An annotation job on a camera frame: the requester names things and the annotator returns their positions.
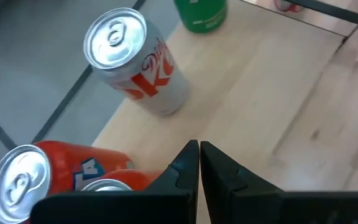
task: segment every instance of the wooden surface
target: wooden surface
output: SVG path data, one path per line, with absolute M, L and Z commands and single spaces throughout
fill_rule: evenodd
M 227 21 L 216 32 L 195 35 L 180 24 L 167 41 L 191 86 L 184 107 L 158 118 L 124 100 L 94 146 L 123 151 L 140 169 L 164 169 L 188 140 L 208 140 L 274 184 L 296 179 L 276 147 L 341 37 L 229 3 Z M 202 191 L 198 215 L 199 223 L 208 223 Z

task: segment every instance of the green soda bottle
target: green soda bottle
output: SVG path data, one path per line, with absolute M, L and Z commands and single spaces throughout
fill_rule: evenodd
M 227 0 L 175 0 L 183 25 L 195 33 L 217 29 L 227 15 Z

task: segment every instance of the aluminum can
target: aluminum can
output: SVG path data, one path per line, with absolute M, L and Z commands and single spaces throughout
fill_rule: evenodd
M 183 25 L 195 33 L 220 27 L 227 16 L 227 0 L 175 0 Z
M 288 1 L 284 1 L 284 0 L 273 0 L 274 1 L 274 5 L 276 7 L 276 9 L 282 11 L 282 12 L 300 12 L 303 10 L 302 6 L 290 3 Z
M 133 168 L 123 153 L 41 141 L 8 152 L 0 161 L 0 222 L 22 223 L 48 195 L 81 190 L 118 169 Z
M 112 171 L 83 190 L 145 190 L 161 173 L 133 169 Z
M 104 82 L 153 114 L 172 114 L 188 98 L 160 32 L 134 9 L 113 9 L 93 22 L 84 53 Z

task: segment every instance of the fanta logo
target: fanta logo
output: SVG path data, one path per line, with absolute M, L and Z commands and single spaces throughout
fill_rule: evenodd
M 74 189 L 81 190 L 105 174 L 96 159 L 89 158 L 81 163 L 81 170 L 74 173 Z
M 122 89 L 135 100 L 142 99 L 144 95 L 148 95 L 152 97 L 158 93 L 158 86 L 168 85 L 170 81 L 170 75 L 173 73 L 173 59 L 168 50 L 167 45 L 164 42 L 161 42 L 157 38 L 157 45 L 154 48 L 155 52 L 148 54 L 146 58 L 144 58 L 142 63 L 142 71 L 150 72 L 155 75 L 153 83 L 150 83 L 148 79 L 146 79 L 142 72 L 139 72 L 135 76 L 131 78 L 131 80 L 142 90 L 133 90 L 133 89 Z M 161 70 L 161 62 L 162 62 L 162 70 L 167 77 L 160 76 Z

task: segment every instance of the orange can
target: orange can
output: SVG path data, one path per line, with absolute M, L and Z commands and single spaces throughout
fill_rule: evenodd
M 128 168 L 133 168 L 128 156 L 107 149 L 58 141 L 16 147 L 0 161 L 0 222 L 22 223 L 44 197 Z
M 90 183 L 83 190 L 144 190 L 161 173 L 161 171 L 140 171 L 133 169 L 112 171 L 102 176 L 100 180 Z

